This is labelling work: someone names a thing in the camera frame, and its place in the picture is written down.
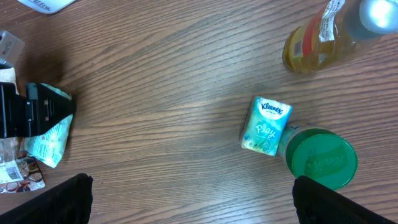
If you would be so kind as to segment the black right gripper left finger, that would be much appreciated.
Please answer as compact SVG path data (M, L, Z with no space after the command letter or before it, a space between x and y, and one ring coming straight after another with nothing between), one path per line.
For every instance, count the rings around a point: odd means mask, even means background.
M87 224L93 178L78 174L1 215L1 224Z

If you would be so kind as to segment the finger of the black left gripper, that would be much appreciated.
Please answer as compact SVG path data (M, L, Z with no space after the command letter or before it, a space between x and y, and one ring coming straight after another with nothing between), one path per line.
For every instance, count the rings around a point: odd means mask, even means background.
M76 111L75 100L62 96L42 83L28 83L26 90L27 137L45 134Z

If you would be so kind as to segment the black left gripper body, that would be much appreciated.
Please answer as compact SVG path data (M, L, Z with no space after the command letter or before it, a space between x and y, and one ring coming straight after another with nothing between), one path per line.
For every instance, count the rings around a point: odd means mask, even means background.
M1 138L27 137L26 97L16 93L16 86L1 82Z

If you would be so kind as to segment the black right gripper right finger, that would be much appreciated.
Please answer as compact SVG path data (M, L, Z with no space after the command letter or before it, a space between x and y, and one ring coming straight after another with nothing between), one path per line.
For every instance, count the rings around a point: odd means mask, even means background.
M306 176L292 195L300 224L395 224Z

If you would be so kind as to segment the teal snack packet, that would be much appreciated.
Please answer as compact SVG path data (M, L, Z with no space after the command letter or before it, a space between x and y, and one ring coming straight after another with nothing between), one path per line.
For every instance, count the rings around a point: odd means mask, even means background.
M51 85L43 84L62 96L73 99L68 93ZM43 135L26 137L22 141L21 149L27 151L28 155L42 161L47 166L55 168L62 160L73 115L67 116Z

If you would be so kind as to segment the green lid jar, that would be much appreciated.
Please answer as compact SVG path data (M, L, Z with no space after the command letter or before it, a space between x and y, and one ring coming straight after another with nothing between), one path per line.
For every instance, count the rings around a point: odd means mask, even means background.
M347 140L308 123L286 124L278 152L294 177L304 175L332 190L348 185L358 169L357 153Z

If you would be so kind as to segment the brown snack bag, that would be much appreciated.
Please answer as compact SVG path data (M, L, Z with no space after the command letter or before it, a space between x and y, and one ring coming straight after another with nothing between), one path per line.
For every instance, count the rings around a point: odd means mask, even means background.
M14 68L1 70L1 82L16 86ZM43 175L33 157L21 149L23 137L1 138L1 193L35 191L45 187Z

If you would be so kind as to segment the teal tissue pack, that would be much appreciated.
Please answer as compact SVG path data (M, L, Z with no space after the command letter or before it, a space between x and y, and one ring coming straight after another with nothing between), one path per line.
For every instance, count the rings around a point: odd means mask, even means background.
M291 105L255 96L240 134L241 147L275 157L292 111Z

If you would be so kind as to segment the yellow oil bottle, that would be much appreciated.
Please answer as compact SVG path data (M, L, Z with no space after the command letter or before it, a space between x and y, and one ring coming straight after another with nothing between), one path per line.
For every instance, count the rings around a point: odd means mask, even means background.
M285 42L284 65L314 72L349 62L397 32L396 0L331 0Z

